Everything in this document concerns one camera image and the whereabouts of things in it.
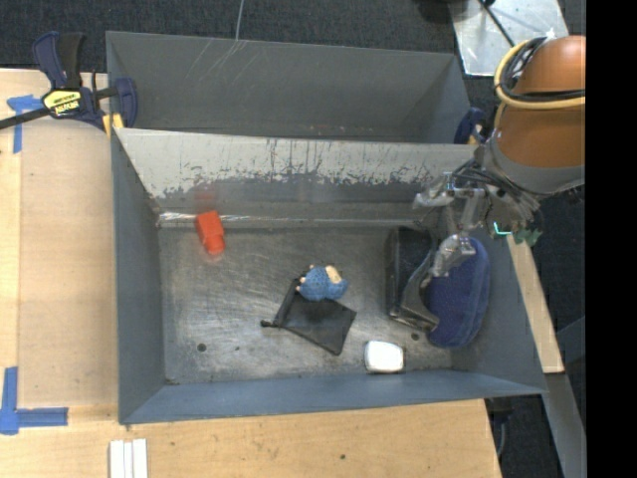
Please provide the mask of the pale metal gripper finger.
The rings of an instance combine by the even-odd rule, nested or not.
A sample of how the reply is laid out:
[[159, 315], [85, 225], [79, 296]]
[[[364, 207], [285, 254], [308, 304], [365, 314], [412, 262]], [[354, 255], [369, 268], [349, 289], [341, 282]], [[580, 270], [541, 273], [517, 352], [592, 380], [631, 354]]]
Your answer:
[[469, 236], [453, 234], [442, 241], [434, 255], [429, 275], [434, 278], [447, 276], [449, 272], [476, 254]]
[[413, 209], [442, 207], [455, 199], [455, 189], [449, 182], [435, 181], [427, 183], [418, 192], [412, 202]]

